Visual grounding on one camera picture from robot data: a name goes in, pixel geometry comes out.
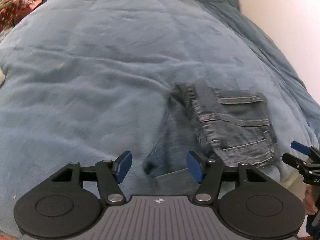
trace jeans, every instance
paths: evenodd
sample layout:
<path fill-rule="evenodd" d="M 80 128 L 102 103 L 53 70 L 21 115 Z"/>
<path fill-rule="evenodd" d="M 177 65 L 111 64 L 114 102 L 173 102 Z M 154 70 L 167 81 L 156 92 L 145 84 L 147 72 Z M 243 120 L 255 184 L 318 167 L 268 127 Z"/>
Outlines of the jeans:
<path fill-rule="evenodd" d="M 245 90 L 210 88 L 202 82 L 178 83 L 168 98 L 163 128 L 144 170 L 153 178 L 187 173 L 189 151 L 203 158 L 214 154 L 227 166 L 246 162 L 261 167 L 273 162 L 279 149 L 266 98 Z"/>

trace dark object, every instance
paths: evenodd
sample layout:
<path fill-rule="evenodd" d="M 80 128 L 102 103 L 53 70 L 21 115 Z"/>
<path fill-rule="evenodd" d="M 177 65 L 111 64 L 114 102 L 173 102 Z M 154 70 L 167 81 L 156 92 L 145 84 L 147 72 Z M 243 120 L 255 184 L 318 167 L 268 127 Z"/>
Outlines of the dark object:
<path fill-rule="evenodd" d="M 14 217 L 20 231 L 35 238 L 65 238 L 88 229 L 107 206 L 125 202 L 118 183 L 131 163 L 129 151 L 94 167 L 69 163 L 17 201 Z M 98 183 L 100 200 L 83 189 L 83 181 Z M 122 196 L 120 201 L 108 198 L 115 194 Z"/>
<path fill-rule="evenodd" d="M 308 155 L 313 164 L 307 164 L 290 153 L 285 153 L 282 156 L 282 161 L 297 169 L 303 176 L 304 183 L 320 186 L 320 151 L 313 147 L 306 147 L 296 141 L 291 143 L 291 148 Z"/>
<path fill-rule="evenodd" d="M 118 187 L 132 155 L 94 167 L 69 163 L 20 198 L 14 217 L 22 234 L 38 239 L 90 240 L 294 240 L 304 220 L 300 200 L 247 163 L 226 167 L 212 155 L 187 157 L 188 169 L 201 183 L 187 196 L 132 196 L 128 202 Z M 83 189 L 96 181 L 100 200 Z M 236 189 L 218 200 L 222 181 Z"/>
<path fill-rule="evenodd" d="M 312 164 L 307 164 L 303 160 L 286 153 L 282 156 L 284 163 L 297 169 L 303 176 L 303 182 L 306 184 L 318 186 L 313 188 L 313 195 L 316 198 L 316 207 L 320 209 L 320 151 L 314 147 L 307 147 L 293 141 L 291 147 L 305 155 L 308 155 Z M 306 232 L 314 236 L 315 240 L 320 239 L 320 212 L 315 215 L 309 215 L 307 218 Z"/>

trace pocket stitching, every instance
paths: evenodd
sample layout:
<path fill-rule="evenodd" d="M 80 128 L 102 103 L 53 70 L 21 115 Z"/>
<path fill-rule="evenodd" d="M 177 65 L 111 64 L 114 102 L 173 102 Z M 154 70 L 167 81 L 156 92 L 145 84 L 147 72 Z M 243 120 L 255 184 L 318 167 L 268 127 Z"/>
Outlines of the pocket stitching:
<path fill-rule="evenodd" d="M 260 119 L 260 120 L 238 120 L 228 114 L 200 114 L 198 116 L 200 122 L 210 122 L 210 121 L 225 121 L 231 122 L 235 125 L 239 125 L 242 127 L 254 127 L 254 126 L 265 126 L 270 125 L 270 121 L 268 119 Z"/>
<path fill-rule="evenodd" d="M 246 148 L 246 147 L 250 147 L 250 146 L 253 146 L 255 144 L 258 144 L 258 143 L 261 143 L 265 141 L 267 143 L 267 140 L 266 139 L 262 139 L 262 140 L 259 140 L 259 141 L 256 141 L 256 142 L 252 142 L 252 143 L 247 143 L 247 144 L 244 144 L 244 145 L 239 145 L 239 146 L 234 146 L 234 147 L 231 147 L 231 148 L 227 148 L 227 149 L 221 149 L 222 151 L 232 151 L 232 150 L 237 150 L 237 149 L 242 149 L 242 148 Z"/>
<path fill-rule="evenodd" d="M 270 135 L 270 131 L 268 131 L 268 130 L 264 131 L 263 136 L 266 138 L 266 141 L 267 141 L 267 144 L 268 144 L 270 151 L 272 153 L 274 153 L 273 142 L 272 142 L 272 138 Z"/>
<path fill-rule="evenodd" d="M 252 97 L 237 97 L 237 98 L 219 98 L 218 102 L 223 105 L 236 105 L 236 104 L 250 104 L 255 102 L 263 102 L 258 96 Z"/>

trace blue comforter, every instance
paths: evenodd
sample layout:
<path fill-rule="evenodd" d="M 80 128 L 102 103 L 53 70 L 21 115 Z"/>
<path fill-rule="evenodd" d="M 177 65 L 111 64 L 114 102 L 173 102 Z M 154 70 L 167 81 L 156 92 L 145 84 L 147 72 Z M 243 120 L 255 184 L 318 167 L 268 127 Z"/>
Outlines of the blue comforter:
<path fill-rule="evenodd" d="M 12 235 L 17 199 L 71 161 L 129 149 L 126 195 L 180 194 L 142 167 L 177 82 L 263 93 L 282 153 L 319 147 L 319 105 L 237 0 L 49 0 L 0 43 L 0 67 L 0 230 Z M 285 179 L 276 160 L 264 172 Z"/>

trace back pocket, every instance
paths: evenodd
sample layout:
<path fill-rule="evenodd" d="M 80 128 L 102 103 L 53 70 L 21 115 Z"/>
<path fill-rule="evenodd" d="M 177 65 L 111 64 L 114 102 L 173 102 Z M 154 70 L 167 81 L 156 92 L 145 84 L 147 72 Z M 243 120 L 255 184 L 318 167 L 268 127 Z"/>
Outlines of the back pocket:
<path fill-rule="evenodd" d="M 193 105 L 198 122 L 225 165 L 245 162 L 260 167 L 273 161 L 277 151 L 276 135 L 263 95 L 197 87 Z"/>

